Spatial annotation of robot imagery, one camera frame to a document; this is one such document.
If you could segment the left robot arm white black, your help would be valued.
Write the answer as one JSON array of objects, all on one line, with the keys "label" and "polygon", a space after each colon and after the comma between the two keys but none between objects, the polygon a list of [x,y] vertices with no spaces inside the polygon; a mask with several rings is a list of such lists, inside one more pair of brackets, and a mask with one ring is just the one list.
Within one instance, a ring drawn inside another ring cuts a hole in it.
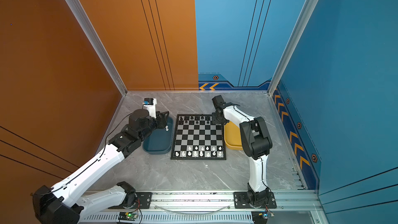
[{"label": "left robot arm white black", "polygon": [[121,132],[86,164],[54,184],[42,186],[33,197],[36,218],[42,224],[77,224],[85,217],[113,206],[138,206],[136,190],[122,181],[110,189],[84,196],[84,193],[107,171],[138,149],[156,129],[165,129],[169,112],[151,113],[146,108],[135,110]]}]

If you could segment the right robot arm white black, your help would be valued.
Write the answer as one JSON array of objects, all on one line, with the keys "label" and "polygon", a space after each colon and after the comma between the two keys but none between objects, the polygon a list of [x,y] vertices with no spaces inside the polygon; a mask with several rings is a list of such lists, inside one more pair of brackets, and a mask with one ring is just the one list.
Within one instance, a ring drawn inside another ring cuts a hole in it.
[{"label": "right robot arm white black", "polygon": [[273,147],[266,121],[242,112],[239,105],[225,102],[221,95],[213,97],[212,103],[214,123],[231,122],[239,127],[241,145],[249,158],[248,203],[254,208],[276,208],[276,199],[266,182],[266,164]]}]

